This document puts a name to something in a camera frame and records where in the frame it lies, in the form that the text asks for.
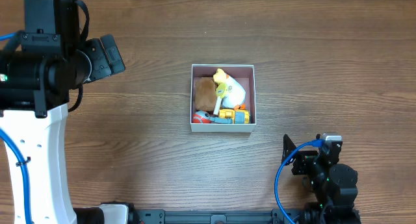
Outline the white plush duck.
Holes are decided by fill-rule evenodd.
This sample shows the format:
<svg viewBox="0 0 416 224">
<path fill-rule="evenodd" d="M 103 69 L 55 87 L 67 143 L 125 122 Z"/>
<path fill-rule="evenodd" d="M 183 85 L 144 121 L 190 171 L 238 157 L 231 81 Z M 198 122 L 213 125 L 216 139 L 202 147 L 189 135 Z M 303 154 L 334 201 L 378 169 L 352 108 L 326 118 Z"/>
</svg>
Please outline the white plush duck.
<svg viewBox="0 0 416 224">
<path fill-rule="evenodd" d="M 245 89 L 230 75 L 228 75 L 223 69 L 218 68 L 213 75 L 214 82 L 219 85 L 226 83 L 227 96 L 223 98 L 220 108 L 228 109 L 245 109 Z"/>
</svg>

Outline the brown plush bear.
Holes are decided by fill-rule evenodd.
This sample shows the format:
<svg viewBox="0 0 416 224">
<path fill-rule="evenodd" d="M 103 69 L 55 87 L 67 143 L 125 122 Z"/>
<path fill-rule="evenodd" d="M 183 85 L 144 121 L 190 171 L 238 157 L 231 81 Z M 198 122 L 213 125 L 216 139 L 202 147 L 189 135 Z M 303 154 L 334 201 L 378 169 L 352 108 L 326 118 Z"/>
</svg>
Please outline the brown plush bear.
<svg viewBox="0 0 416 224">
<path fill-rule="evenodd" d="M 215 109 L 216 87 L 216 83 L 210 77 L 202 77 L 196 81 L 194 106 L 197 110 L 212 112 Z"/>
</svg>

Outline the white box pink interior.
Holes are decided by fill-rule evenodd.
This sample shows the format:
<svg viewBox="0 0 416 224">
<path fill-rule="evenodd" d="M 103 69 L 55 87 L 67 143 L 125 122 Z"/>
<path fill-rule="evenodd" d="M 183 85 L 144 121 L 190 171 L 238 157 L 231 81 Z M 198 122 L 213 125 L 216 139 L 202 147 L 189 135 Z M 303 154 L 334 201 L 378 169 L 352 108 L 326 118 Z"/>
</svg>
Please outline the white box pink interior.
<svg viewBox="0 0 416 224">
<path fill-rule="evenodd" d="M 196 81 L 202 77 L 213 78 L 217 69 L 223 69 L 233 77 L 246 91 L 245 105 L 250 112 L 249 124 L 219 124 L 219 123 L 192 123 L 193 114 L 198 111 L 194 106 Z M 256 125 L 255 77 L 253 65 L 235 64 L 193 64 L 191 91 L 190 91 L 190 126 L 193 132 L 252 132 Z"/>
</svg>

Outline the yellow toy bulldozer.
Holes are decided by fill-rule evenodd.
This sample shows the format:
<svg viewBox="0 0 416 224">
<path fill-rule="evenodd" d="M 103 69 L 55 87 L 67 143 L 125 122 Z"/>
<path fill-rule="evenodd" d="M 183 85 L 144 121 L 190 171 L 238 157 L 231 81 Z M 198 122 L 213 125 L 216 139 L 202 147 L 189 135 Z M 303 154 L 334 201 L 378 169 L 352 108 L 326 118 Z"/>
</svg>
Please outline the yellow toy bulldozer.
<svg viewBox="0 0 416 224">
<path fill-rule="evenodd" d="M 221 109 L 217 116 L 209 118 L 212 123 L 219 124 L 249 124 L 250 112 L 243 109 Z"/>
</svg>

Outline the red toy ball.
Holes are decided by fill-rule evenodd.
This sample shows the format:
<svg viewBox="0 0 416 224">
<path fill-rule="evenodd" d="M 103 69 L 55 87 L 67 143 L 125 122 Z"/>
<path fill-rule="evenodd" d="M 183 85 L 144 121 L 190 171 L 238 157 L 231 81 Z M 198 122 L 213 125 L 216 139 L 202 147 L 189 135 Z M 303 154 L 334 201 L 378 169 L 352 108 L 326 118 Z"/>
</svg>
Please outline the red toy ball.
<svg viewBox="0 0 416 224">
<path fill-rule="evenodd" d="M 192 116 L 192 123 L 211 123 L 211 116 L 206 111 L 196 111 Z"/>
</svg>

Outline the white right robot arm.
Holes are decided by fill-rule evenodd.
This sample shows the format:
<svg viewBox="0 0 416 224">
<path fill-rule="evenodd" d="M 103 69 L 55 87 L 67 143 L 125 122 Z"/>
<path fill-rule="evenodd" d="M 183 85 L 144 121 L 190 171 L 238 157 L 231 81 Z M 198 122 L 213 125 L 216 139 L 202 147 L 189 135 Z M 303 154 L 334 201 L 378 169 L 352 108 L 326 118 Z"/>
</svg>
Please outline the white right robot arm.
<svg viewBox="0 0 416 224">
<path fill-rule="evenodd" d="M 275 182 L 274 194 L 280 213 L 278 223 L 359 224 L 354 208 L 358 196 L 358 172 L 339 163 L 343 138 L 337 134 L 316 135 L 314 140 L 295 145 L 283 136 L 283 152 Z M 316 197 L 299 210 L 286 211 L 278 196 L 278 181 L 285 166 L 292 165 L 293 175 L 304 177 L 303 186 Z"/>
</svg>

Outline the yellow wooden rattle drum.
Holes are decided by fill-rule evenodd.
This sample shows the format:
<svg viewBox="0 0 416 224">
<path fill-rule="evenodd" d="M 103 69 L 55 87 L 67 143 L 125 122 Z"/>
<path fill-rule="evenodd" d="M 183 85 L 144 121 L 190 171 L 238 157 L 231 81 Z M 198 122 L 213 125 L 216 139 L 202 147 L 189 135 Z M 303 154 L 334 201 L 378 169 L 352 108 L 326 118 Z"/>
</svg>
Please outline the yellow wooden rattle drum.
<svg viewBox="0 0 416 224">
<path fill-rule="evenodd" d="M 221 83 L 216 88 L 217 99 L 216 99 L 216 104 L 215 104 L 215 107 L 214 107 L 214 110 L 213 110 L 213 114 L 216 115 L 216 116 L 219 113 L 223 98 L 225 98 L 228 94 L 228 89 L 227 88 L 228 87 L 227 87 L 226 83 Z"/>
</svg>

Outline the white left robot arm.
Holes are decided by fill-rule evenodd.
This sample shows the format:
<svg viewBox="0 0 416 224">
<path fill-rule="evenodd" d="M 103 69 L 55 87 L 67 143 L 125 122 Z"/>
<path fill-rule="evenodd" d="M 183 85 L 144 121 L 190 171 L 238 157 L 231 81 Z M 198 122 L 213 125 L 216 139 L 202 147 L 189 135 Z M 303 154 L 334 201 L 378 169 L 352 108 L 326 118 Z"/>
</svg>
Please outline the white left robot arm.
<svg viewBox="0 0 416 224">
<path fill-rule="evenodd" d="M 16 32 L 1 50 L 1 139 L 16 223 L 132 223 L 129 203 L 72 205 L 64 149 L 70 90 L 124 71 L 112 35 L 63 40 Z"/>
</svg>

